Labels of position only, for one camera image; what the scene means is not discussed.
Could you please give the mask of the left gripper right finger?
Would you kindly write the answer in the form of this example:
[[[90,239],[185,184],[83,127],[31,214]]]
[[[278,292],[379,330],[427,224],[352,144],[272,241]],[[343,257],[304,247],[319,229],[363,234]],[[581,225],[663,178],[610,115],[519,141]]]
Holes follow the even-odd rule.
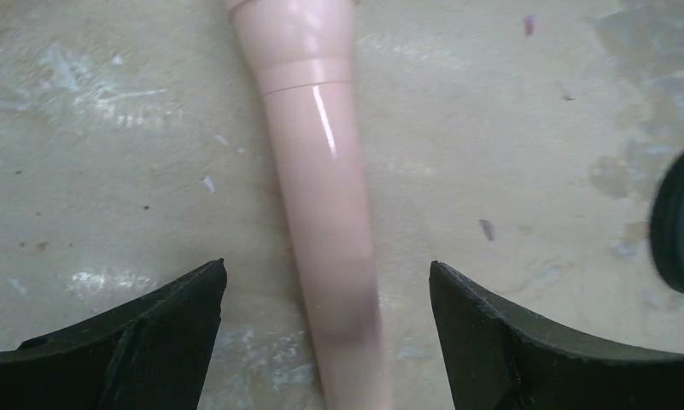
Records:
[[[684,354],[561,325],[439,261],[429,283],[459,410],[684,409]]]

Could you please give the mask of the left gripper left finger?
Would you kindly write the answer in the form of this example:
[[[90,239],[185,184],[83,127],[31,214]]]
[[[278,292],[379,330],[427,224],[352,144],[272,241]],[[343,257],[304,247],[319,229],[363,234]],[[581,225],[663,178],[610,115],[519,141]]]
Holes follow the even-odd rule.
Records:
[[[147,295],[0,351],[0,409],[194,409],[227,285],[210,261]]]

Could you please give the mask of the black round-base stand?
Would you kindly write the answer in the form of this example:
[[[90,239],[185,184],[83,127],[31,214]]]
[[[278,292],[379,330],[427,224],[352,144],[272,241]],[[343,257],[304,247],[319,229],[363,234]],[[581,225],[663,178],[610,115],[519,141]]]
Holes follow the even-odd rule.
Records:
[[[655,195],[649,246],[660,277],[684,294],[684,150],[665,173]]]

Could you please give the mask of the pink microphone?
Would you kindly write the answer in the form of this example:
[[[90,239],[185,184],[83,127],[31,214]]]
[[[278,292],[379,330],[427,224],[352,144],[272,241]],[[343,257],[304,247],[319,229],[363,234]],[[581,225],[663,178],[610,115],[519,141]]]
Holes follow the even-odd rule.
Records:
[[[230,1],[262,97],[329,409],[390,409],[354,105],[355,2]]]

